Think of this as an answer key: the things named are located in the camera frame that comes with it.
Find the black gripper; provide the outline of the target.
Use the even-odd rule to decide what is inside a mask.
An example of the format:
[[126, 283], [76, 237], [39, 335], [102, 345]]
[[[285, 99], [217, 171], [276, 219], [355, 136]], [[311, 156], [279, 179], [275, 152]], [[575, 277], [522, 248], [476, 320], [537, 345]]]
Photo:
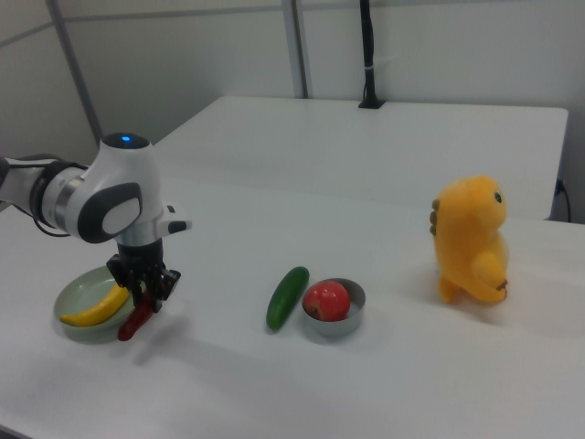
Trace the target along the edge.
[[181, 278], [179, 271], [165, 267], [162, 241], [142, 246], [119, 243], [118, 254], [114, 254], [106, 262], [106, 266], [115, 282], [130, 292], [134, 305], [139, 305], [143, 295], [138, 274], [149, 273], [146, 278], [146, 294], [154, 313], [161, 310], [163, 302], [173, 293]]

